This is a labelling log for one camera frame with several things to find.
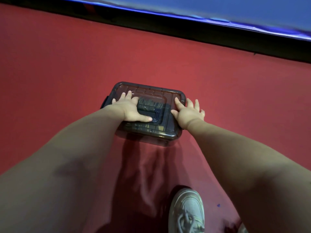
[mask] shoelace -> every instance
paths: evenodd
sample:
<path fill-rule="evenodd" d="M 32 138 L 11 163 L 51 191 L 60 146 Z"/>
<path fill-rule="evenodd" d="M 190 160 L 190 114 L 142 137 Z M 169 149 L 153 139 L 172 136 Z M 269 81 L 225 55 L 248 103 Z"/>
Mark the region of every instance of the shoelace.
<path fill-rule="evenodd" d="M 204 232 L 204 225 L 188 213 L 186 209 L 178 216 L 177 226 L 179 233 L 201 233 Z"/>

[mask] transparent plastic lid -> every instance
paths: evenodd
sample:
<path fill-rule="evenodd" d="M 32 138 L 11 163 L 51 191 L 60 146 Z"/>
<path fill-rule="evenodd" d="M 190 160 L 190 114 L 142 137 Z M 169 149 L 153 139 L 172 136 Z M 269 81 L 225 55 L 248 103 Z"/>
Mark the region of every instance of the transparent plastic lid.
<path fill-rule="evenodd" d="M 110 105 L 112 99 L 119 100 L 123 92 L 132 92 L 132 97 L 139 97 L 137 110 L 140 114 L 152 117 L 152 121 L 122 122 L 119 130 L 149 135 L 165 140 L 175 140 L 181 136 L 182 129 L 171 114 L 177 109 L 174 99 L 177 97 L 183 105 L 186 103 L 185 94 L 181 91 L 146 86 L 141 84 L 119 82 L 112 89 L 102 108 Z"/>

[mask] finger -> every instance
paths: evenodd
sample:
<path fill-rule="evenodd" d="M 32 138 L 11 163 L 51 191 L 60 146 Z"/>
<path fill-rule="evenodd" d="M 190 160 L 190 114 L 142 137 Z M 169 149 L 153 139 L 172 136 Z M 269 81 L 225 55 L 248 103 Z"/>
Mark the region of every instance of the finger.
<path fill-rule="evenodd" d="M 200 114 L 203 116 L 203 118 L 205 117 L 205 111 L 201 110 Z"/>
<path fill-rule="evenodd" d="M 189 98 L 187 98 L 187 107 L 193 108 L 193 103 Z"/>
<path fill-rule="evenodd" d="M 195 100 L 194 108 L 195 108 L 197 111 L 200 111 L 200 105 L 199 105 L 199 101 L 198 101 L 197 99 Z"/>
<path fill-rule="evenodd" d="M 148 117 L 148 116 L 144 116 L 142 114 L 140 114 L 138 116 L 137 121 L 141 121 L 141 122 L 151 122 L 152 121 L 152 117 Z"/>
<path fill-rule="evenodd" d="M 177 97 L 175 97 L 175 104 L 177 109 L 180 111 L 182 108 L 184 108 L 185 106 L 179 101 L 179 99 Z"/>
<path fill-rule="evenodd" d="M 120 99 L 124 99 L 125 98 L 125 92 L 122 92 Z"/>
<path fill-rule="evenodd" d="M 131 91 L 128 91 L 126 97 L 126 99 L 130 100 L 132 98 L 132 92 Z"/>
<path fill-rule="evenodd" d="M 138 104 L 138 99 L 139 99 L 139 97 L 136 96 L 136 97 L 133 97 L 131 101 L 132 101 L 132 103 L 134 105 L 137 105 Z"/>
<path fill-rule="evenodd" d="M 174 118 L 178 118 L 178 111 L 177 110 L 171 110 L 172 115 L 174 116 Z"/>

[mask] red floor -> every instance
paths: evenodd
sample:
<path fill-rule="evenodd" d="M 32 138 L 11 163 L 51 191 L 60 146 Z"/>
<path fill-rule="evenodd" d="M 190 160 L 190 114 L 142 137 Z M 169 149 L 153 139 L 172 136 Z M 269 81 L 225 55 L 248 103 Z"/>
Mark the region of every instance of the red floor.
<path fill-rule="evenodd" d="M 181 90 L 207 122 L 311 169 L 309 64 L 0 4 L 0 74 L 0 173 L 99 109 L 119 81 Z M 184 131 L 166 149 L 115 138 L 85 232 L 165 228 L 161 206 L 178 184 L 200 193 L 206 232 L 239 219 Z"/>

